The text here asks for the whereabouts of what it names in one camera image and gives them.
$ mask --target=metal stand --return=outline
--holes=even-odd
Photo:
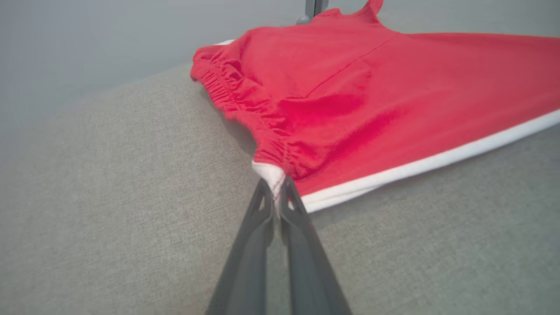
[[[296,24],[309,24],[317,14],[326,10],[329,0],[305,0],[305,15],[300,17]]]

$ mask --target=red shirt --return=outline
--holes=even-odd
[[[250,30],[194,56],[192,78],[252,131],[254,161],[280,167],[302,196],[557,116],[560,39],[402,34],[377,19],[381,4]]]

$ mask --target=red garment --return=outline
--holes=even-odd
[[[291,176],[304,202],[305,195],[398,171],[537,118],[548,117],[462,158],[558,122],[560,39],[402,34],[379,22],[381,4],[369,1],[347,16],[332,9],[308,25],[250,30],[194,56],[192,78],[227,119],[252,131],[254,161]],[[354,197],[415,172],[393,172],[346,193]]]

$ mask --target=white trim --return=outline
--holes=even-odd
[[[228,40],[226,40],[226,41],[223,41],[223,42],[221,42],[221,43],[217,43],[217,44],[214,44],[214,45],[225,46],[225,45],[229,45],[229,44],[233,43],[234,40],[235,40],[235,39],[228,39]]]
[[[301,199],[309,213],[319,211],[361,196],[396,180],[441,168],[510,144],[558,123],[560,123],[560,110],[422,160],[321,189],[302,196]],[[280,186],[286,177],[284,171],[276,165],[255,161],[253,161],[253,169],[266,180],[276,200],[280,194]]]
[[[253,170],[266,181],[276,200],[280,194],[282,182],[286,178],[284,171],[278,166],[268,163],[252,161],[251,164]]]

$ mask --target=gray wall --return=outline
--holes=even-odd
[[[343,14],[366,0],[329,0]],[[379,18],[403,33],[504,33],[560,36],[559,0],[384,0]]]
[[[304,6],[304,0],[1,0],[2,138],[13,140],[84,94],[189,62],[197,47],[257,26],[292,25]]]

